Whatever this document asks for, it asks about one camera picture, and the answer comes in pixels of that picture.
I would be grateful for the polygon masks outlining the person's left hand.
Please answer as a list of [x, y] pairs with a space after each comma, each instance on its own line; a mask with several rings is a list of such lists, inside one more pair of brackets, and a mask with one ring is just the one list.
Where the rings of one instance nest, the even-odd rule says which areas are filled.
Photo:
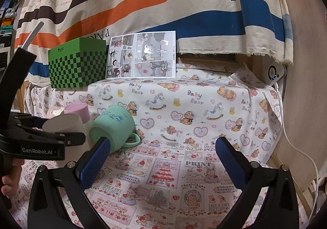
[[13, 159], [13, 168], [11, 173], [2, 177], [3, 186], [1, 187], [1, 192], [9, 199], [14, 197], [17, 193], [22, 166], [24, 163], [24, 159]]

